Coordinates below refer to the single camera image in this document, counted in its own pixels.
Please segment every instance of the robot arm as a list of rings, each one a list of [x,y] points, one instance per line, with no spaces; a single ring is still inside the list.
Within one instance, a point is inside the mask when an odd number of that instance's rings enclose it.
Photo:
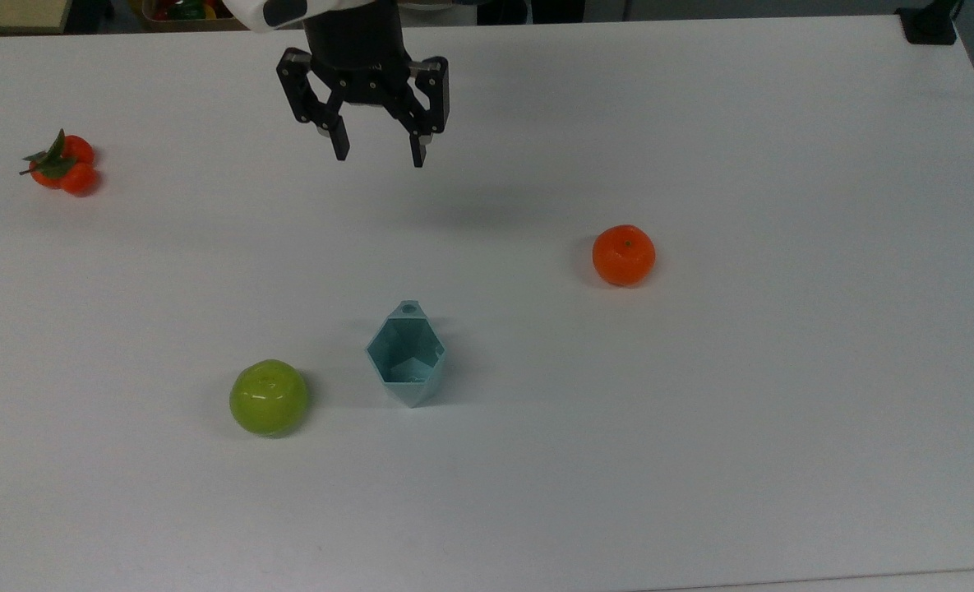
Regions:
[[[302,21],[310,53],[286,50],[277,72],[293,116],[313,123],[333,143],[337,160],[348,156],[348,133],[340,106],[385,108],[410,134],[414,166],[424,164],[424,146],[444,131],[450,112],[446,59],[415,62],[403,45],[396,0],[224,0],[251,30],[273,30]],[[314,72],[330,89],[325,102],[307,83]],[[409,79],[429,104],[420,104]]]

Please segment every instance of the white robot arm casing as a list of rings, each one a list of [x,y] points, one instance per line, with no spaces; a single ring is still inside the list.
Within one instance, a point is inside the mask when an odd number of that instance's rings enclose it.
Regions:
[[[362,7],[373,0],[224,0],[224,4],[250,30],[265,33],[320,15]]]

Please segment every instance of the light blue cup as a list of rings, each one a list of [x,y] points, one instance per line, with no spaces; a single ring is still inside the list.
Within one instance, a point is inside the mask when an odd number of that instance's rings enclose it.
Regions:
[[[446,348],[417,300],[404,300],[366,347],[381,382],[407,407],[418,407],[439,390]]]

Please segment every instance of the cyan plastic container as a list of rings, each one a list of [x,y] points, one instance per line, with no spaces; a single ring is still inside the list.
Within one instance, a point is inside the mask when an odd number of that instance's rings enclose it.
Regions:
[[[417,300],[404,300],[366,347],[377,375],[398,400],[418,407],[439,390],[446,348]]]

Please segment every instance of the orange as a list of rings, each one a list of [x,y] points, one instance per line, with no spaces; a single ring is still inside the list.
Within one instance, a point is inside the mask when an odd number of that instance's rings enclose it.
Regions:
[[[638,284],[655,267],[655,244],[632,224],[614,226],[596,237],[593,266],[610,284]]]
[[[33,169],[36,165],[36,162],[31,162],[30,164],[30,176],[33,177],[33,180],[37,181],[37,183],[43,184],[45,187],[51,187],[53,190],[58,190],[59,185],[62,184],[62,179],[49,179],[48,177],[44,176],[42,172],[35,171]]]

